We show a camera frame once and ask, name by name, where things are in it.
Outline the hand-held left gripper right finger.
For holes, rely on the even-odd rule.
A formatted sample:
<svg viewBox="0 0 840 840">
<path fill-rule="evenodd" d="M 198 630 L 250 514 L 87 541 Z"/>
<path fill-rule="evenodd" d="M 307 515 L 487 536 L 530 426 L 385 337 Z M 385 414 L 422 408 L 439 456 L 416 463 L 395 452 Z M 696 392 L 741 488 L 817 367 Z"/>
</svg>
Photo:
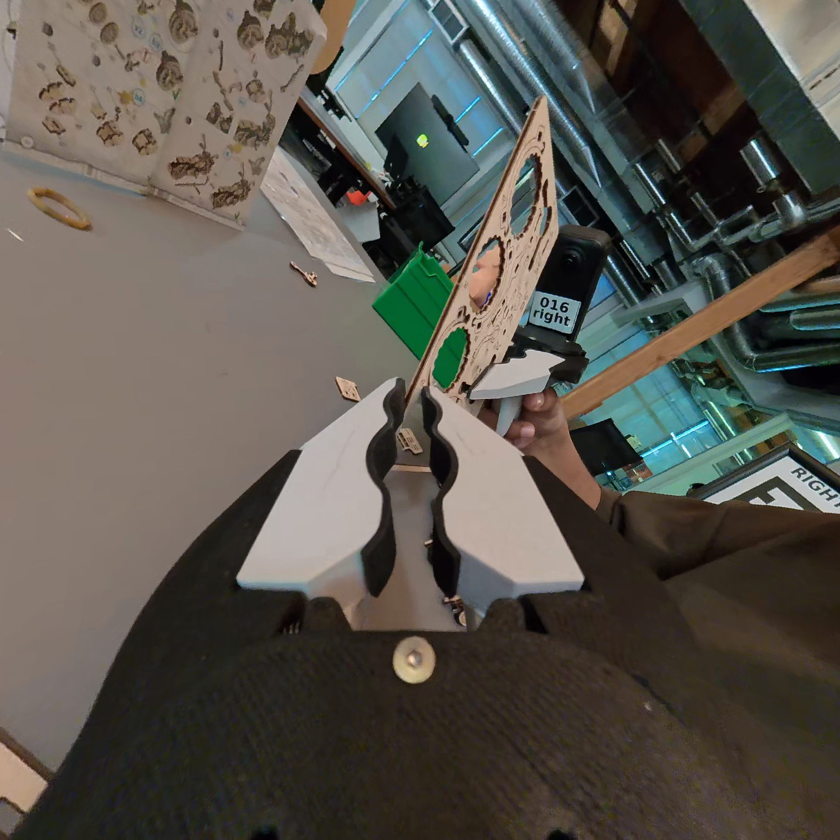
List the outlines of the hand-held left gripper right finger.
<svg viewBox="0 0 840 840">
<path fill-rule="evenodd" d="M 422 391 L 438 588 L 485 614 L 503 599 L 577 592 L 585 576 L 524 458 L 435 387 Z"/>
</svg>

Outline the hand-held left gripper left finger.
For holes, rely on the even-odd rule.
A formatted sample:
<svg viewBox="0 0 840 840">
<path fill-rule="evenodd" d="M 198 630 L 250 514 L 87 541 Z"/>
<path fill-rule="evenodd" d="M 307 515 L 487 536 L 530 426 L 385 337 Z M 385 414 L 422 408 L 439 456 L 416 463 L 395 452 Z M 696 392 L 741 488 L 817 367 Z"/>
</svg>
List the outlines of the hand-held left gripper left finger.
<svg viewBox="0 0 840 840">
<path fill-rule="evenodd" d="M 246 590 L 330 597 L 347 610 L 382 594 L 396 560 L 385 478 L 406 385 L 389 379 L 293 451 L 293 466 L 237 573 Z"/>
</svg>

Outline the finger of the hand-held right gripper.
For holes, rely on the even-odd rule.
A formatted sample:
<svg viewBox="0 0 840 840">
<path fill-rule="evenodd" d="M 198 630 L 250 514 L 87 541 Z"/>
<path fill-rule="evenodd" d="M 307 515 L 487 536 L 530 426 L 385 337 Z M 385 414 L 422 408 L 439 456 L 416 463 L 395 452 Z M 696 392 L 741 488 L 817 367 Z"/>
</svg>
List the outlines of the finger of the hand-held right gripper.
<svg viewBox="0 0 840 840">
<path fill-rule="evenodd" d="M 544 391 L 554 370 L 565 362 L 564 356 L 526 351 L 524 355 L 491 364 L 469 389 L 469 399 L 498 403 L 496 432 L 505 437 L 518 419 L 524 396 Z"/>
</svg>

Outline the wooden sheet with round holes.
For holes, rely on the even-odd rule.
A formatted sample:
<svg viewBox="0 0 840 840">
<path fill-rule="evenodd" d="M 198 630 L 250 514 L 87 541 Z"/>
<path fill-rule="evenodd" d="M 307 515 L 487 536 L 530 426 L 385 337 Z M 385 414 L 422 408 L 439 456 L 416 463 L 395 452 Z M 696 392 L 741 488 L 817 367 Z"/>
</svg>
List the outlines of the wooden sheet with round holes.
<svg viewBox="0 0 840 840">
<path fill-rule="evenodd" d="M 527 163 L 533 164 L 534 197 L 524 227 L 516 233 L 513 199 L 520 173 Z M 406 407 L 415 403 L 423 387 L 434 383 L 438 354 L 453 332 L 464 332 L 465 349 L 456 375 L 444 393 L 457 403 L 467 402 L 471 386 L 493 364 L 503 361 L 551 254 L 559 228 L 550 111 L 547 97 L 539 96 L 523 125 L 415 375 L 406 387 Z M 496 285 L 488 303 L 479 307 L 472 301 L 469 286 L 478 258 L 492 245 L 498 245 L 500 252 Z"/>
</svg>

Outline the grey desk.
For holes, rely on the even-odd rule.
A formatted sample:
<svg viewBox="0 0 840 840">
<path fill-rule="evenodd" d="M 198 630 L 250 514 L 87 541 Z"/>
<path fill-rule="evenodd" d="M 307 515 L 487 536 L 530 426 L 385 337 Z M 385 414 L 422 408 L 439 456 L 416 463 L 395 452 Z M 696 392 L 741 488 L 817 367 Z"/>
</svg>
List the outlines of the grey desk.
<svg viewBox="0 0 840 840">
<path fill-rule="evenodd" d="M 4 144 L 1 198 L 2 728 L 54 769 L 173 564 L 347 410 L 334 378 L 368 393 L 416 361 L 382 282 L 311 259 L 262 195 L 234 230 Z"/>
</svg>

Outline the person's right hand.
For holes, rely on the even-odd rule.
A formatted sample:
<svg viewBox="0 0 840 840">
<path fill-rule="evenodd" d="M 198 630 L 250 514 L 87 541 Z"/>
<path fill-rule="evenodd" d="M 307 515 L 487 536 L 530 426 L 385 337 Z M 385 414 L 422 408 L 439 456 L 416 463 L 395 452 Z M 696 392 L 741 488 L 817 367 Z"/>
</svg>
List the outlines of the person's right hand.
<svg viewBox="0 0 840 840">
<path fill-rule="evenodd" d="M 539 460 L 589 508 L 598 508 L 602 490 L 574 447 L 560 398 L 553 388 L 523 397 L 520 414 L 504 438 L 525 455 Z"/>
</svg>

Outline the green plastic bin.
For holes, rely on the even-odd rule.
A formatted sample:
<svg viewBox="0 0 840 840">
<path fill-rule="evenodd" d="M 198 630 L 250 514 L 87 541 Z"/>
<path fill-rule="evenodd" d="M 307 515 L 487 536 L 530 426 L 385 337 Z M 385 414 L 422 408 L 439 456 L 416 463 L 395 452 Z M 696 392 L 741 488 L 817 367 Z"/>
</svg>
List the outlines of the green plastic bin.
<svg viewBox="0 0 840 840">
<path fill-rule="evenodd" d="M 453 282 L 436 259 L 416 248 L 389 278 L 372 307 L 395 335 L 421 360 L 443 312 Z M 434 380 L 449 388 L 462 365 L 467 346 L 463 329 L 447 336 L 434 363 Z"/>
</svg>

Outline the wooden beam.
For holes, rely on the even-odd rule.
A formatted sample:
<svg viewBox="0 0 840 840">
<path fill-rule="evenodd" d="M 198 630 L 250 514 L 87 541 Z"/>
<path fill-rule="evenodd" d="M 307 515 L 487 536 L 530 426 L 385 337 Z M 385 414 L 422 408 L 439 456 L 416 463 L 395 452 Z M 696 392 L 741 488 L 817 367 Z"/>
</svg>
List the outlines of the wooden beam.
<svg viewBox="0 0 840 840">
<path fill-rule="evenodd" d="M 571 421 L 588 414 L 604 400 L 812 279 L 838 260 L 839 226 L 835 225 L 563 395 L 560 404 L 565 417 Z"/>
</svg>

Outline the clear plastic bag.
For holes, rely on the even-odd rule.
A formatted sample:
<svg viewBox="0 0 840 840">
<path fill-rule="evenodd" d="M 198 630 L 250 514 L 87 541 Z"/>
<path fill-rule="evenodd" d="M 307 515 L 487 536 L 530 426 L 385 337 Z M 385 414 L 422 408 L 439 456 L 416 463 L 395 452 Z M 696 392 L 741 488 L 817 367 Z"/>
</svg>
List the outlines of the clear plastic bag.
<svg viewBox="0 0 840 840">
<path fill-rule="evenodd" d="M 375 279 L 315 193 L 277 147 L 260 186 L 262 194 L 287 223 L 310 257 L 338 277 L 374 282 Z"/>
</svg>

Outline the lettered marker poster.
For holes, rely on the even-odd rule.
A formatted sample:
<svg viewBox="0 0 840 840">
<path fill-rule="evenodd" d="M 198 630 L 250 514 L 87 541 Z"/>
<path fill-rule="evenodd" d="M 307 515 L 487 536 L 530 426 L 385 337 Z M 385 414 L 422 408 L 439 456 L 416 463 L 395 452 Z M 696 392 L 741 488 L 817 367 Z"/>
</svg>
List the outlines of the lettered marker poster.
<svg viewBox="0 0 840 840">
<path fill-rule="evenodd" d="M 775 448 L 687 496 L 710 503 L 839 512 L 839 475 L 794 444 Z"/>
</svg>

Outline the person's olive sweater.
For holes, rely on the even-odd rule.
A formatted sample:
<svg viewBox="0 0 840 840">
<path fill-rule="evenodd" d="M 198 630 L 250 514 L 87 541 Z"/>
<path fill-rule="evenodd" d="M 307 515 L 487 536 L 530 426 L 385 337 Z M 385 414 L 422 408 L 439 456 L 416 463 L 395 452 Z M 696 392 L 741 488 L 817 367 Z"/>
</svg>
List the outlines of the person's olive sweater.
<svg viewBox="0 0 840 840">
<path fill-rule="evenodd" d="M 661 581 L 739 715 L 762 793 L 807 836 L 838 838 L 839 561 Z"/>
</svg>

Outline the tan edged panel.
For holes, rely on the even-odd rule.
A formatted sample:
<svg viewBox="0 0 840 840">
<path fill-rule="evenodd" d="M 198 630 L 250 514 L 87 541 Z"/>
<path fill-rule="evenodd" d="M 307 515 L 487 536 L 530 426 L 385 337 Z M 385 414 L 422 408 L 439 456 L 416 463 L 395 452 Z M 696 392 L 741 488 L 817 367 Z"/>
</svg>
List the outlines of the tan edged panel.
<svg viewBox="0 0 840 840">
<path fill-rule="evenodd" d="M 311 75 L 322 74 L 337 58 L 350 25 L 356 1 L 323 1 L 320 17 L 327 28 L 327 38 L 311 69 Z"/>
</svg>

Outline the printed instruction booklet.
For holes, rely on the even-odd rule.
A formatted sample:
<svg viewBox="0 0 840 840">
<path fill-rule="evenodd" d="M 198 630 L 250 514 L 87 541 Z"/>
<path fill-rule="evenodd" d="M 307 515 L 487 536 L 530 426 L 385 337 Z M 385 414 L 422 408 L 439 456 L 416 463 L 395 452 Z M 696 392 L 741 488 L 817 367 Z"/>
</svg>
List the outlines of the printed instruction booklet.
<svg viewBox="0 0 840 840">
<path fill-rule="evenodd" d="M 5 141 L 231 228 L 328 30 L 307 1 L 12 2 Z"/>
</svg>

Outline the black wall screen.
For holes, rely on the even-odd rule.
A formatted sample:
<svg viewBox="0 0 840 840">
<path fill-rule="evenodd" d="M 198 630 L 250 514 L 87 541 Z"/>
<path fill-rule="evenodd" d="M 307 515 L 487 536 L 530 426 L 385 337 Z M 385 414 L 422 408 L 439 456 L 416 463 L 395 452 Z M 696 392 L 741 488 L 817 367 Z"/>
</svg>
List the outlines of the black wall screen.
<svg viewBox="0 0 840 840">
<path fill-rule="evenodd" d="M 468 183 L 480 166 L 469 140 L 440 98 L 417 83 L 375 135 L 385 147 L 385 168 L 394 182 L 413 179 L 444 204 Z"/>
</svg>

